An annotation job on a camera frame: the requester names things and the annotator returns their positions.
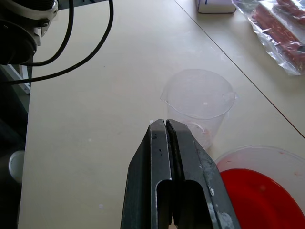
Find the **black cord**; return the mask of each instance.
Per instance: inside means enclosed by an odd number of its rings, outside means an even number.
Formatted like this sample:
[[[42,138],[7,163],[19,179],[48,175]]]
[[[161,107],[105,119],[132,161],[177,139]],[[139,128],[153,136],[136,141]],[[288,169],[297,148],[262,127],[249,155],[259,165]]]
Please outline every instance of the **black cord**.
[[[36,82],[36,81],[41,81],[41,80],[48,80],[66,73],[69,73],[71,71],[73,71],[74,69],[82,66],[83,64],[85,64],[87,61],[89,61],[98,51],[99,49],[102,47],[102,45],[104,44],[106,38],[108,37],[108,34],[111,30],[112,27],[112,23],[113,23],[113,0],[108,0],[109,2],[109,22],[108,22],[108,26],[106,28],[106,31],[101,39],[101,41],[98,43],[98,45],[95,47],[95,49],[82,61],[78,62],[77,64],[73,65],[70,68],[67,68],[65,70],[62,70],[60,72],[51,74],[51,75],[45,75],[45,76],[41,76],[41,77],[37,77],[37,78],[31,78],[31,79],[25,79],[25,80],[15,80],[15,81],[6,81],[6,82],[1,82],[0,84],[8,84],[8,85],[14,85],[14,84],[20,84],[20,83],[29,83],[29,82]]]
[[[51,58],[49,58],[46,61],[42,61],[42,62],[38,62],[38,63],[23,63],[21,65],[37,67],[37,66],[47,65],[49,63],[52,63],[54,60],[56,60],[61,55],[61,53],[63,52],[63,50],[67,46],[67,43],[68,43],[69,38],[70,38],[71,33],[72,33],[73,18],[74,18],[74,3],[73,3],[73,0],[69,0],[69,21],[68,21],[68,28],[67,28],[66,35],[65,35],[65,37],[64,37],[64,39],[63,39],[63,41],[61,43],[61,46],[59,47],[57,52],[54,54],[54,56],[52,56]]]

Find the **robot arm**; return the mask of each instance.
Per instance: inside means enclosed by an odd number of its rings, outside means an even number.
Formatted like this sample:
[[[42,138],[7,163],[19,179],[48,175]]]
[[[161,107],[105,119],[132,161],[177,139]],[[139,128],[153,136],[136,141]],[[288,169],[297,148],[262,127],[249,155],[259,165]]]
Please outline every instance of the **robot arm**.
[[[0,0],[0,64],[32,59],[57,12],[57,0]]]

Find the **clear plastic measuring cup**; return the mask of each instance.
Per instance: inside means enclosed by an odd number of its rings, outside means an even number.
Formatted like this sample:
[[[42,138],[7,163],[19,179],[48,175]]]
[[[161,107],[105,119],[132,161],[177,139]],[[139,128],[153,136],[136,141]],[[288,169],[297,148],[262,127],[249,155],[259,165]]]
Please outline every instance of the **clear plastic measuring cup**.
[[[229,82],[216,73],[188,69],[168,81],[161,99],[168,105],[168,119],[185,123],[207,149],[234,104],[235,92]]]
[[[244,146],[222,155],[215,162],[220,172],[245,168],[266,175],[290,194],[305,215],[303,158],[274,147]]]

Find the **beige tabletop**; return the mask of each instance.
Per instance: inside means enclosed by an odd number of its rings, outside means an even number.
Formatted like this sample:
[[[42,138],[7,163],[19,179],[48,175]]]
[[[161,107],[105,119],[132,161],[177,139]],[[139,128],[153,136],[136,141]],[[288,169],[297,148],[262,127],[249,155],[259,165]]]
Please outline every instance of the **beige tabletop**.
[[[245,16],[198,14],[194,0],[176,0],[217,46],[305,136],[305,77],[292,77],[267,54]]]
[[[112,31],[97,55],[61,77],[33,83],[20,229],[118,229],[128,164],[150,120],[166,119],[167,80],[189,68],[216,72],[239,95],[209,150],[216,159],[243,145],[304,155],[305,140],[174,0],[116,0]],[[62,56],[34,77],[83,59],[108,22],[108,2],[75,8]],[[59,12],[36,61],[61,44]]]

